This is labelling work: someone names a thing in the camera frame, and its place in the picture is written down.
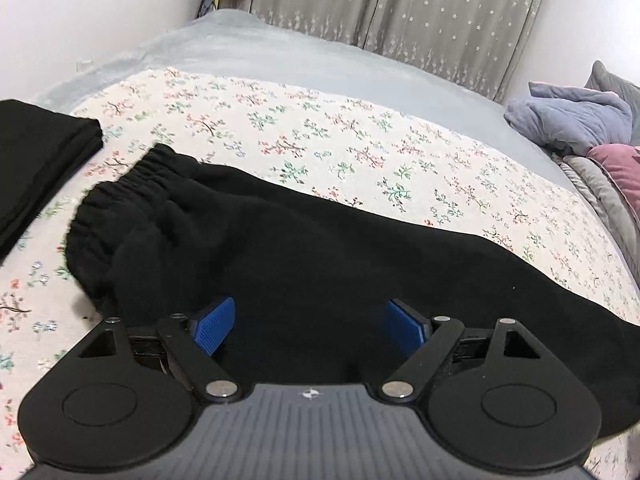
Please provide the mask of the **black sweatpants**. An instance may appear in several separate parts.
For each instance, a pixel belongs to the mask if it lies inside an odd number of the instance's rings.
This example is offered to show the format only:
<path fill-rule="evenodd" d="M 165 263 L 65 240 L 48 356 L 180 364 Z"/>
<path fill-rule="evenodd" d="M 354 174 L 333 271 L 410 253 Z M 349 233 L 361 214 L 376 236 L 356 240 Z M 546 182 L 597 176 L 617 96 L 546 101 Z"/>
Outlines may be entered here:
<path fill-rule="evenodd" d="M 236 305 L 221 366 L 243 385 L 380 384 L 400 354 L 382 307 L 400 299 L 470 327 L 515 318 L 594 394 L 604 436 L 639 419 L 639 330 L 483 237 L 397 221 L 203 164 L 163 144 L 97 184 L 66 266 L 129 326 Z"/>

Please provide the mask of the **floral bed sheet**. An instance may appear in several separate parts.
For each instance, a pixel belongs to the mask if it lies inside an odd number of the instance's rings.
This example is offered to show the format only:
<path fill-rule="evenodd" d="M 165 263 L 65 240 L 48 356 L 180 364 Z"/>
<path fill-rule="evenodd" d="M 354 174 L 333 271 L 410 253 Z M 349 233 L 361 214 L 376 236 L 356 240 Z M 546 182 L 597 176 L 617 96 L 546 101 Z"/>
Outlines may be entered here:
<path fill-rule="evenodd" d="M 18 404 L 96 324 L 64 261 L 70 220 L 93 185 L 120 177 L 155 143 L 375 214 L 484 236 L 637 322 L 636 282 L 560 168 L 493 102 L 451 84 L 427 102 L 431 113 L 406 113 L 343 90 L 165 67 L 65 104 L 65 113 L 100 122 L 104 145 L 2 263 L 2 477 L 21 477 L 32 464 Z"/>

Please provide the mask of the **folded black garment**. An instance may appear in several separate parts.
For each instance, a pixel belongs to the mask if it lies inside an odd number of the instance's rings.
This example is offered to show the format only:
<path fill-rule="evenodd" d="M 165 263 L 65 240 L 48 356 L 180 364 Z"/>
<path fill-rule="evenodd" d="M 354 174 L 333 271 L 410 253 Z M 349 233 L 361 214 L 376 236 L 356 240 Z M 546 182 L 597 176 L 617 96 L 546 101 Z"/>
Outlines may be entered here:
<path fill-rule="evenodd" d="M 100 123 L 17 100 L 1 102 L 1 255 L 103 148 Z"/>

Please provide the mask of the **blue crumpled quilt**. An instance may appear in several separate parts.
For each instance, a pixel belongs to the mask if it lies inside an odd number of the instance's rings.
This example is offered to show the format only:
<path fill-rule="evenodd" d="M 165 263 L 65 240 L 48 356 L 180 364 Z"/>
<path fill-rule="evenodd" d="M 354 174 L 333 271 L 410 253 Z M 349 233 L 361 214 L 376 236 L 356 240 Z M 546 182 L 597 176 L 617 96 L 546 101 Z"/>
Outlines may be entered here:
<path fill-rule="evenodd" d="M 585 156 L 604 144 L 631 140 L 631 107 L 612 91 L 531 81 L 529 96 L 504 108 L 504 120 L 521 136 L 559 154 Z"/>

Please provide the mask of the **grey bed blanket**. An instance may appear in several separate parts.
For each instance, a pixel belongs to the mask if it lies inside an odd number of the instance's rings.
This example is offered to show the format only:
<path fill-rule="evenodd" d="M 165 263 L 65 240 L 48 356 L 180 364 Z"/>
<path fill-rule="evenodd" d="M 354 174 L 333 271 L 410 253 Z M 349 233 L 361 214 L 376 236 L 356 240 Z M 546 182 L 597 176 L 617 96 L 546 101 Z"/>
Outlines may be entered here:
<path fill-rule="evenodd" d="M 270 26 L 239 10 L 221 10 L 119 53 L 35 96 L 68 113 L 93 93 L 142 70 L 241 77 L 350 96 L 418 116 L 479 140 L 562 188 L 570 179 L 539 146 L 503 119 L 500 104 L 411 65 L 340 42 Z"/>

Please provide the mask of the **grey pillow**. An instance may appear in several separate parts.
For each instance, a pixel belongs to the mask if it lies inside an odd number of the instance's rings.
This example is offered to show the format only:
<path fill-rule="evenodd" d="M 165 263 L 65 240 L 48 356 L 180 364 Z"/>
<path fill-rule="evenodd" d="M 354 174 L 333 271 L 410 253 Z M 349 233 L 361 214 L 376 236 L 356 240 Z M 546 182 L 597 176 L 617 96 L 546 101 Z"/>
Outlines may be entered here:
<path fill-rule="evenodd" d="M 598 91 L 615 92 L 631 108 L 632 127 L 630 145 L 640 141 L 640 88 L 632 82 L 609 72 L 601 61 L 593 63 L 586 87 Z"/>

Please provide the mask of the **grey star curtain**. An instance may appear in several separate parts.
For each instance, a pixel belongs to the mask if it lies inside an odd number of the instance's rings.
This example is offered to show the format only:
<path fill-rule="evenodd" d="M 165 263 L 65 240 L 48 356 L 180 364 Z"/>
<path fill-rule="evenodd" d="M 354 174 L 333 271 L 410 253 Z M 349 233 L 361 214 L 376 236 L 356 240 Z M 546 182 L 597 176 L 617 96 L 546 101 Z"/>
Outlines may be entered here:
<path fill-rule="evenodd" d="M 385 56 L 500 102 L 542 0 L 241 0 L 281 28 Z"/>

